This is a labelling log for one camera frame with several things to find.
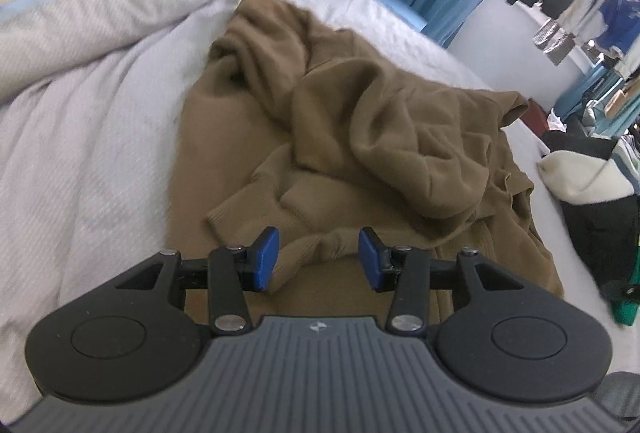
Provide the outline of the brown hoodie sweatshirt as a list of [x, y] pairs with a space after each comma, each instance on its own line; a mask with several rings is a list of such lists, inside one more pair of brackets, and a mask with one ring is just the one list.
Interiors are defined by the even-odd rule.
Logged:
[[242, 0], [184, 101], [167, 245], [204, 257], [276, 227], [253, 318], [384, 317], [357, 260], [366, 226], [439, 259], [469, 245], [561, 295], [504, 132], [526, 108], [413, 75], [285, 0]]

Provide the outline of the cream and black garment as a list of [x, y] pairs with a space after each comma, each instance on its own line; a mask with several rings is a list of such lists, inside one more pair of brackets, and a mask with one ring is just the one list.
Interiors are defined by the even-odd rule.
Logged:
[[573, 150], [548, 153], [537, 169], [597, 286], [630, 283], [639, 249], [639, 183], [620, 160]]

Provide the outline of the green garment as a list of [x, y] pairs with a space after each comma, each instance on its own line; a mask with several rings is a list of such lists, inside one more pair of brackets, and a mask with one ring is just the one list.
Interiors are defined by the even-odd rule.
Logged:
[[610, 305], [616, 323], [632, 326], [639, 309], [638, 283], [609, 281], [601, 288], [603, 299]]

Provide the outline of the light grey duvet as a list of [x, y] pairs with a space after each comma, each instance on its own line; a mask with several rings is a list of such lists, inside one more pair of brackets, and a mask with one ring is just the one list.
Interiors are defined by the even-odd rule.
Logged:
[[38, 320], [162, 248], [186, 90], [238, 0], [55, 0], [1, 26], [1, 418]]

